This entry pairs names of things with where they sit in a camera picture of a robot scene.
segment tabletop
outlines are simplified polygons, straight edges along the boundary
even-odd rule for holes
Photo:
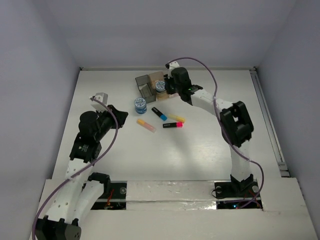
[[[94,171],[109,174],[112,181],[146,180],[228,180],[231,157],[228,144],[221,135],[217,119],[203,109],[183,102],[179,96],[147,105],[145,114],[135,111],[134,100],[140,97],[136,77],[154,73],[152,70],[81,71],[65,125],[53,179],[64,178],[69,155],[76,138],[79,117],[94,111],[89,98],[96,93],[108,94],[108,103],[129,113],[118,132],[115,144],[95,166]],[[281,178],[255,88],[248,70],[214,70],[218,83],[217,97],[246,104],[254,132],[250,141],[250,158],[263,167],[266,178]],[[214,92],[214,83],[205,70],[190,70],[192,84]],[[164,123],[151,111],[156,107],[164,114],[186,118],[182,128],[163,128]],[[157,128],[155,133],[138,125],[143,119]],[[101,140],[106,149],[114,130]],[[255,176],[259,169],[251,166]]]

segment black marker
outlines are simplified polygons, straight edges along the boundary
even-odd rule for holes
[[[182,128],[184,124],[182,122],[170,122],[170,123],[164,123],[162,126],[164,129],[167,128]]]
[[[158,109],[156,109],[155,107],[151,108],[152,112],[154,112],[159,118],[161,118],[163,121],[167,120],[168,118],[162,113],[160,112]]]

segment blue marker cap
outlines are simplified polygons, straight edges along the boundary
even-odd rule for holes
[[[158,109],[156,109],[155,107],[151,108],[152,112],[154,112],[159,118],[161,118],[163,121],[167,120],[168,118],[162,113],[160,112]]]

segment purple cable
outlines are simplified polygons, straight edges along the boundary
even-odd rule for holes
[[[219,125],[220,125],[220,128],[221,128],[221,130],[222,130],[222,134],[223,134],[224,136],[226,136],[226,141],[227,141],[227,143],[231,146],[231,148],[232,148],[240,157],[242,157],[243,159],[249,161],[250,163],[253,163],[253,164],[257,165],[257,166],[260,168],[260,170],[261,170],[261,186],[260,186],[258,192],[255,194],[255,196],[254,196],[251,200],[245,200],[245,199],[244,199],[243,201],[242,201],[242,200],[230,200],[230,201],[228,201],[229,203],[233,203],[233,202],[246,202],[246,201],[248,201],[246,204],[244,204],[244,205],[242,205],[242,206],[240,207],[240,208],[242,209],[242,208],[246,207],[247,205],[249,205],[250,203],[252,203],[253,201],[255,201],[255,199],[259,196],[259,194],[260,194],[260,192],[261,192],[261,190],[262,190],[262,188],[263,188],[263,186],[264,186],[264,183],[265,183],[265,173],[264,173],[264,170],[262,169],[261,165],[260,165],[258,162],[253,161],[253,160],[250,160],[248,157],[244,156],[234,145],[232,145],[231,140],[230,140],[229,136],[227,135],[227,132],[226,132],[224,126],[223,126],[222,123],[220,122],[219,111],[218,111],[217,104],[216,104],[216,102],[217,102],[216,96],[217,96],[217,92],[218,92],[218,83],[217,83],[216,78],[215,78],[214,74],[212,73],[212,71],[211,71],[211,70],[207,67],[207,65],[205,65],[202,61],[200,61],[200,60],[198,60],[198,59],[196,59],[196,58],[193,58],[193,57],[189,57],[189,56],[179,57],[179,58],[173,59],[173,60],[169,61],[168,64],[170,64],[170,63],[172,63],[172,62],[174,62],[174,61],[183,60],[183,59],[194,60],[194,61],[200,63],[202,66],[204,66],[204,67],[209,71],[209,73],[210,73],[210,75],[211,75],[211,77],[212,77],[212,79],[213,79],[213,81],[214,81],[214,85],[215,85],[215,90],[214,90],[214,94],[213,94],[213,107],[214,107],[214,112],[215,112],[215,116],[216,116],[216,118],[217,118],[217,120],[218,120],[218,123],[219,123]]]
[[[82,172],[84,172],[85,170],[87,170],[88,168],[90,168],[91,166],[93,166],[95,163],[97,163],[100,159],[102,159],[107,152],[109,152],[109,150],[111,149],[111,147],[113,146],[113,144],[116,141],[117,135],[118,135],[118,129],[119,129],[119,125],[118,125],[118,121],[116,116],[113,114],[113,112],[105,105],[103,104],[101,101],[98,101],[94,98],[90,98],[92,101],[97,102],[98,104],[102,105],[113,117],[114,121],[115,121],[115,133],[114,133],[114,137],[109,145],[109,147],[104,151],[104,153],[102,153],[96,160],[94,160],[93,162],[91,162],[89,165],[85,166],[84,168],[80,169],[79,171],[77,171],[75,174],[73,174],[71,176],[71,178],[74,178],[78,175],[80,175]],[[36,240],[36,225],[37,225],[37,220],[40,216],[40,213],[42,212],[42,210],[45,208],[45,206],[47,205],[47,203],[49,202],[49,200],[56,194],[56,192],[58,192],[64,185],[66,185],[69,182],[69,178],[64,180],[55,190],[53,190],[53,192],[46,198],[46,200],[43,202],[43,204],[41,205],[41,207],[39,208],[38,212],[36,213],[35,217],[34,217],[34,221],[33,221],[33,225],[32,225],[32,240]]]

